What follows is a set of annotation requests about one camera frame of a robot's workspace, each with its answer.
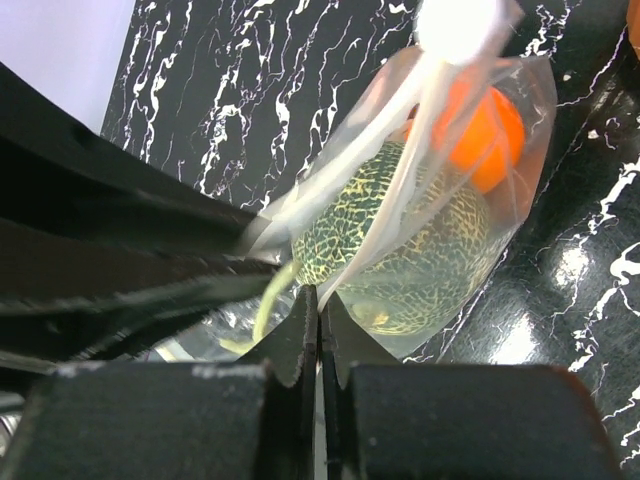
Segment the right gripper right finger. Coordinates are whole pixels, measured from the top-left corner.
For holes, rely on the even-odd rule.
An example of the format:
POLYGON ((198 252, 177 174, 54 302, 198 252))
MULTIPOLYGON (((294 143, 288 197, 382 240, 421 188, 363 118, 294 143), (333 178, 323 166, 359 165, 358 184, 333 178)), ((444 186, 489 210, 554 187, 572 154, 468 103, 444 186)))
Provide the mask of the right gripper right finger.
POLYGON ((320 318, 332 479, 616 479, 590 394, 548 365, 396 360, 331 298, 320 318))

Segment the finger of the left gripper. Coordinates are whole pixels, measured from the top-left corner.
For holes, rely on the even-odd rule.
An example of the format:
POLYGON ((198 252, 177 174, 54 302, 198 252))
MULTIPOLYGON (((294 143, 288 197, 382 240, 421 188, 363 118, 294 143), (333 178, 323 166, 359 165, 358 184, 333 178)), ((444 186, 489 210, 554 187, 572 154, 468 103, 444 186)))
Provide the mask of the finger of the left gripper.
POLYGON ((1 364, 50 370, 133 355, 259 295, 275 266, 157 255, 1 223, 1 364))
POLYGON ((1 216, 143 250, 234 250, 256 214, 140 161, 1 68, 1 216))

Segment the orange bell pepper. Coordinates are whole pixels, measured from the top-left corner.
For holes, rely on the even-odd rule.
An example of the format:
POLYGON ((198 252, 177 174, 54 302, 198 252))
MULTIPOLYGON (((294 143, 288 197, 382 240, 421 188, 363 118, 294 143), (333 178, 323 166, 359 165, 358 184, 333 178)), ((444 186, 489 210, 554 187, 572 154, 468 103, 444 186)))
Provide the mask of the orange bell pepper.
POLYGON ((521 116, 498 89, 488 87, 440 172, 446 180, 471 174, 472 186, 489 194, 520 159, 525 143, 521 116))

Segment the polka dot zip bag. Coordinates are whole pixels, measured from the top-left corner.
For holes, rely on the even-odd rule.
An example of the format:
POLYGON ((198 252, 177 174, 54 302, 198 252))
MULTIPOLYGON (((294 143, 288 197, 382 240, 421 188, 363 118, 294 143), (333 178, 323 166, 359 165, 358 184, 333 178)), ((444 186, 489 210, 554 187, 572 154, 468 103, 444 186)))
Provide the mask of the polka dot zip bag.
MULTIPOLYGON (((487 265, 463 308, 529 215, 556 116, 557 92, 549 59, 503 53, 522 16, 516 1, 419 4, 414 44, 389 58, 303 177, 245 230, 241 247, 246 254, 288 248, 290 257, 263 293, 250 336, 224 339, 224 349, 243 354, 266 336, 278 297, 290 285, 301 285, 296 280, 299 265, 293 260, 293 242, 385 142, 402 142, 401 157, 355 256, 321 285, 309 285, 315 288, 320 307, 333 297, 342 301, 337 292, 341 284, 410 239, 463 185, 472 186, 470 173, 446 180, 440 169, 483 94, 493 86, 518 110, 525 143, 519 162, 507 167, 506 179, 483 195, 490 208, 487 265)), ((413 353, 461 311, 432 336, 382 336, 365 329, 344 306, 351 319, 396 358, 413 353)))

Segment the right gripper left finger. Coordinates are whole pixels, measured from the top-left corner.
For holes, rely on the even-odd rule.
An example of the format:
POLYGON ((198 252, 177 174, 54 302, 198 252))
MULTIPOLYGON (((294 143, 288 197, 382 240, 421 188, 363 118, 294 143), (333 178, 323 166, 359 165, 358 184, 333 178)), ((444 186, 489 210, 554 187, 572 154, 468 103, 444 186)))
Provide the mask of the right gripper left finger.
POLYGON ((5 479, 310 479, 317 294, 234 362, 86 362, 28 396, 5 479))

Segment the green netted melon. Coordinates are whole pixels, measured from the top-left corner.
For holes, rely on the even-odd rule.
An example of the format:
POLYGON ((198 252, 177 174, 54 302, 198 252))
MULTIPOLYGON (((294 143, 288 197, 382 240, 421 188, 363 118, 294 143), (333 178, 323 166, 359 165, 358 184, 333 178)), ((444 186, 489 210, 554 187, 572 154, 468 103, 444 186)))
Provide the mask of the green netted melon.
MULTIPOLYGON (((351 260, 380 207, 403 151, 387 141, 292 244, 301 285, 319 286, 351 260)), ((461 309, 487 265, 490 208, 465 184, 410 239, 337 292, 351 316, 382 336, 432 336, 461 309)))

